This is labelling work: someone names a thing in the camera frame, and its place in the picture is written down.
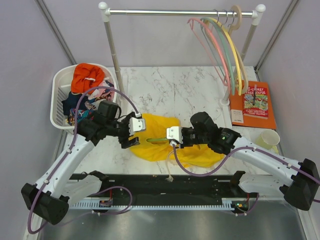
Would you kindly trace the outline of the green hanger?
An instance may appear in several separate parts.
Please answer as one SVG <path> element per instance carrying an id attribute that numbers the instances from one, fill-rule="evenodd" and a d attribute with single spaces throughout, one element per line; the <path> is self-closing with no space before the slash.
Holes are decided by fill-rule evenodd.
<path id="1" fill-rule="evenodd" d="M 161 137 L 161 138 L 147 138 L 146 141 L 148 143 L 162 143 L 162 142 L 166 142 L 167 138 L 165 137 Z"/>

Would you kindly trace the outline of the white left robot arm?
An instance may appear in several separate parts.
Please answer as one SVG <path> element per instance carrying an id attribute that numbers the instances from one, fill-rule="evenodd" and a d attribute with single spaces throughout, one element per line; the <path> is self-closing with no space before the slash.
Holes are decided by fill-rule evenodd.
<path id="1" fill-rule="evenodd" d="M 142 114 L 131 112 L 119 119 L 116 116 L 119 111 L 118 104 L 102 101 L 97 110 L 77 124 L 70 146 L 46 173 L 36 183 L 26 183 L 22 187 L 21 194 L 30 213 L 56 225 L 71 205 L 93 193 L 99 197 L 109 193 L 109 183 L 97 171 L 75 185 L 68 185 L 67 182 L 85 156 L 105 137 L 117 137 L 122 149 L 139 145 L 139 138 L 134 134 L 146 129 Z"/>

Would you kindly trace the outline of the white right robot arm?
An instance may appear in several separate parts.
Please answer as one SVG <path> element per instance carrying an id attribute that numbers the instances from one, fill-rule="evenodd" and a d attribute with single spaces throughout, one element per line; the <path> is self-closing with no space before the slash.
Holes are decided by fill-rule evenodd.
<path id="1" fill-rule="evenodd" d="M 283 196 L 287 203 L 303 211 L 308 211 L 316 201 L 320 176 L 312 160 L 298 161 L 266 150 L 230 128 L 218 127 L 205 111 L 194 114 L 190 122 L 191 127 L 178 126 L 167 131 L 181 149 L 204 144 L 226 159 L 234 157 L 266 172 L 254 176 L 237 171 L 229 184 L 233 196 L 244 193 Z"/>

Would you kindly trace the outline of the pink hanger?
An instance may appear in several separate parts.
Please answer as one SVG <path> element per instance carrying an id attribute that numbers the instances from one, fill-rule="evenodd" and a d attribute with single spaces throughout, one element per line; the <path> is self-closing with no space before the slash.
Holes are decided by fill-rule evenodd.
<path id="1" fill-rule="evenodd" d="M 227 91 L 230 94 L 234 94 L 236 90 L 236 82 L 234 74 L 232 73 L 233 68 L 230 60 L 230 51 L 229 47 L 227 46 L 227 39 L 225 38 L 225 35 L 219 31 L 217 26 L 213 25 L 213 22 L 209 20 L 209 17 L 191 17 L 187 23 L 189 24 L 190 29 L 195 37 L 204 48 L 211 63 L 218 64 L 218 66 L 215 66 L 214 68 L 223 85 L 227 87 Z M 194 30 L 195 23 L 200 25 L 200 30 L 205 42 L 202 41 L 202 39 Z"/>

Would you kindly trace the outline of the yellow hanger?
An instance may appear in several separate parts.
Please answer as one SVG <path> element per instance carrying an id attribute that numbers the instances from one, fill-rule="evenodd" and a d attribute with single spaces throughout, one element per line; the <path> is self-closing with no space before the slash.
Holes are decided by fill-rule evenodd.
<path id="1" fill-rule="evenodd" d="M 222 23 L 212 17 L 210 17 L 209 20 L 213 22 L 213 26 L 218 27 L 218 30 L 225 35 L 225 38 L 229 43 L 235 61 L 235 68 L 237 73 L 237 75 L 234 76 L 234 78 L 237 78 L 237 83 L 235 83 L 234 86 L 237 87 L 238 95 L 241 96 L 248 89 L 248 79 L 244 69 L 243 60 L 241 59 L 240 53 L 231 38 L 231 34 L 226 30 Z"/>

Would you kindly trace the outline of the colourful comic print garment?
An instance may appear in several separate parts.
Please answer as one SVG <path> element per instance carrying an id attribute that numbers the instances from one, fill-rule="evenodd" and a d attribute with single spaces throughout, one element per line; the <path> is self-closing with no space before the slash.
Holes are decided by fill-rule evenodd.
<path id="1" fill-rule="evenodd" d="M 75 122 L 79 123 L 85 118 L 90 118 L 95 110 L 94 109 L 87 109 L 87 110 L 78 110 L 78 115 L 76 118 L 76 109 L 71 108 L 69 110 L 69 114 L 66 116 L 65 123 L 70 126 L 74 126 Z"/>

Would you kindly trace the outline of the pink patterned garment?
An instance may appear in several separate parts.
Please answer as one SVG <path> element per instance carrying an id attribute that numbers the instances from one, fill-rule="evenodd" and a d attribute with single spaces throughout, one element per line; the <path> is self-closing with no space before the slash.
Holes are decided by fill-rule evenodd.
<path id="1" fill-rule="evenodd" d="M 114 85 L 109 82 L 108 80 L 103 80 L 100 84 L 99 87 L 111 87 L 113 88 Z M 93 100 L 96 98 L 99 98 L 101 96 L 106 95 L 110 90 L 109 89 L 105 89 L 105 88 L 99 88 L 99 89 L 95 89 L 92 93 L 90 93 L 88 95 L 88 100 Z"/>

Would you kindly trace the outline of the navy blue garment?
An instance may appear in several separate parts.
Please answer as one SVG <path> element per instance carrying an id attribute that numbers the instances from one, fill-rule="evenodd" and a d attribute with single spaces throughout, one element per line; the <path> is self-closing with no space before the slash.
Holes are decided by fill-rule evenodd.
<path id="1" fill-rule="evenodd" d="M 63 114 L 65 116 L 75 114 L 76 113 L 76 107 L 78 104 L 79 99 L 81 98 L 82 94 L 73 94 L 71 91 L 68 94 L 68 98 L 65 100 L 62 100 L 62 108 L 63 108 Z M 88 97 L 85 95 L 83 99 L 80 102 L 80 105 L 78 107 L 79 111 L 87 111 L 89 110 L 90 103 L 88 102 Z"/>

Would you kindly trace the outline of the orange garment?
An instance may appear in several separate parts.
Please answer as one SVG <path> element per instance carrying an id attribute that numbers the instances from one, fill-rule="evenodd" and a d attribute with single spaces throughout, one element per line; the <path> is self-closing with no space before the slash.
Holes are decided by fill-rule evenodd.
<path id="1" fill-rule="evenodd" d="M 80 63 L 74 69 L 70 90 L 75 94 L 83 94 L 91 88 L 98 87 L 104 78 L 105 73 L 99 66 Z"/>

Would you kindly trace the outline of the red storey treehouse book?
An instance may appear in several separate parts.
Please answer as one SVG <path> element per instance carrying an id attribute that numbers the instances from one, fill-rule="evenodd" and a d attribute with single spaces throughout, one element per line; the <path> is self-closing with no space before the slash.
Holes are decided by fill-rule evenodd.
<path id="1" fill-rule="evenodd" d="M 249 86 L 247 92 L 243 94 L 244 116 L 260 119 L 269 118 L 269 99 L 266 87 Z"/>

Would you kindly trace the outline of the pale yellow mug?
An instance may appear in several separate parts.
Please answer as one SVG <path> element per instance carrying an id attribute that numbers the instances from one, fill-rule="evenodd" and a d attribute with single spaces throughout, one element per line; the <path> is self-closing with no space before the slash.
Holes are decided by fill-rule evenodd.
<path id="1" fill-rule="evenodd" d="M 280 136 L 272 129 L 266 129 L 255 140 L 255 144 L 266 149 L 273 150 L 276 154 L 279 153 L 277 145 L 280 143 Z"/>

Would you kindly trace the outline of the white plastic laundry basket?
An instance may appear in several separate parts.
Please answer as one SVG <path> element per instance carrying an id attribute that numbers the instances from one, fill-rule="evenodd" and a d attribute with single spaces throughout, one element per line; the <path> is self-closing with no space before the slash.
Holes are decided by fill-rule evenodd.
<path id="1" fill-rule="evenodd" d="M 67 116 L 63 113 L 62 101 L 68 98 L 71 91 L 75 65 L 70 65 L 59 70 L 52 80 L 50 122 L 57 129 L 73 134 L 74 126 L 67 123 Z"/>

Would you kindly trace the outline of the silver clothes rack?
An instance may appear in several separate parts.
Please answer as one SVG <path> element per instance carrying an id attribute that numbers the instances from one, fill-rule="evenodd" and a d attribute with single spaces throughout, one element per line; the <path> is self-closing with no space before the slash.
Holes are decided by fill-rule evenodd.
<path id="1" fill-rule="evenodd" d="M 230 24 L 237 22 L 237 18 L 233 18 L 231 9 L 117 10 L 111 9 L 105 2 L 100 2 L 98 8 L 111 50 L 117 85 L 140 112 L 175 117 L 186 126 L 193 114 L 207 111 L 218 126 L 227 128 L 232 126 L 227 87 L 223 85 L 215 70 L 217 63 L 211 63 L 209 56 L 188 24 L 190 18 L 209 17 L 219 20 L 228 31 Z M 265 10 L 265 5 L 259 4 L 254 10 L 241 11 L 242 20 L 244 18 L 251 20 L 244 46 L 242 50 L 239 50 L 243 61 L 245 51 L 249 48 Z M 142 28 L 144 20 L 147 21 L 149 27 L 152 26 L 154 20 L 163 20 L 170 31 L 178 27 L 178 36 L 186 37 L 186 40 L 173 41 L 171 38 L 162 38 L 160 46 L 169 45 L 169 48 L 163 49 L 163 53 L 171 56 L 174 54 L 173 48 L 177 47 L 178 52 L 187 58 L 199 55 L 208 58 L 208 66 L 121 67 L 117 59 L 116 42 L 112 36 L 112 30 L 120 15 L 132 16 L 133 25 L 137 29 Z M 198 23 L 194 24 L 194 30 L 205 42 Z"/>

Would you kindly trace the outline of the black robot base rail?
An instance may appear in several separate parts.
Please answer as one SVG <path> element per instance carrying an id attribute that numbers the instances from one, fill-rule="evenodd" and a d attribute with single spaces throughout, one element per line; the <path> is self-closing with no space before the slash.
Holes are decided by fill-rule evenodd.
<path id="1" fill-rule="evenodd" d="M 231 175 L 174 175 L 170 182 L 165 175 L 108 174 L 94 194 L 111 197 L 116 205 L 217 205 L 222 200 L 245 203 L 257 197 L 236 186 Z"/>

